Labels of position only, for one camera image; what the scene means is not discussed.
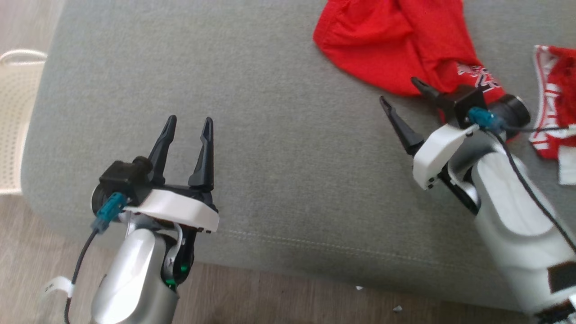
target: gray fabric surface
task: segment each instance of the gray fabric surface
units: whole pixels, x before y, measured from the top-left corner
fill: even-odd
[[[217,233],[198,261],[346,280],[503,308],[515,304],[472,216],[411,177],[378,104],[383,91],[335,68],[312,32],[324,1],[69,0],[46,63],[23,165],[36,213],[85,240],[89,201],[116,159],[147,155],[169,114],[179,118],[166,164],[185,184],[203,120],[215,122]],[[573,46],[570,0],[469,1],[479,55],[534,113],[531,55]],[[421,133],[439,125],[418,99],[389,96]],[[575,190],[525,139],[514,152],[566,221]],[[124,229],[102,239],[114,248]]]

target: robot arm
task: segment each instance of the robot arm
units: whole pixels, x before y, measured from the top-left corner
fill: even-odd
[[[407,153],[414,157],[415,181],[424,190],[442,181],[471,211],[480,237],[524,313],[542,324],[576,317],[572,238],[499,136],[506,125],[524,127],[529,122],[524,104],[507,95],[487,106],[481,91],[473,87],[461,86],[455,93],[443,95],[420,80],[413,83],[447,117],[447,124],[424,140],[381,98]],[[470,113],[475,109],[502,115],[503,121],[472,120],[478,117]],[[490,130],[481,131],[480,126]],[[550,211],[550,218],[544,210]]]
[[[214,187],[213,121],[206,119],[202,150],[188,186],[165,184],[168,148],[176,117],[170,116],[148,159],[114,162],[92,195],[95,214],[113,194],[127,198],[115,221],[127,225],[126,238],[92,301],[93,324],[171,323],[177,286],[190,273],[198,232],[218,229]],[[161,233],[173,231],[177,239]]]

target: wooden floor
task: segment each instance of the wooden floor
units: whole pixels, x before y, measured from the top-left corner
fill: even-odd
[[[64,0],[0,0],[0,53],[47,51]],[[19,197],[0,197],[0,323],[62,323],[64,293],[39,300],[49,279],[71,277],[82,242],[54,234]],[[88,323],[90,303],[113,251],[91,247],[71,307]],[[514,312],[441,302],[254,270],[196,264],[180,287],[177,324],[527,323]],[[394,313],[401,305],[404,310]]]

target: red and white cloth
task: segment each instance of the red and white cloth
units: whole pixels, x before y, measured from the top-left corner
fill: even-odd
[[[481,87],[487,103],[505,94],[476,56],[462,0],[328,0],[314,41],[342,70],[401,96],[420,95],[411,77],[441,92]]]
[[[535,127],[570,127],[532,133],[538,154],[558,160],[560,184],[576,184],[576,50],[537,45],[534,66],[540,102]]]

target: cable connector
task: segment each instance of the cable connector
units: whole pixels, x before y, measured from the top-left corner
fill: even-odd
[[[506,126],[506,123],[502,118],[479,107],[470,109],[468,111],[468,118],[471,123],[478,124],[480,127],[487,128],[497,134],[503,132]]]
[[[90,225],[92,230],[97,231],[98,234],[104,233],[108,229],[110,222],[122,212],[127,204],[128,200],[125,195],[113,193],[96,213],[96,219]]]

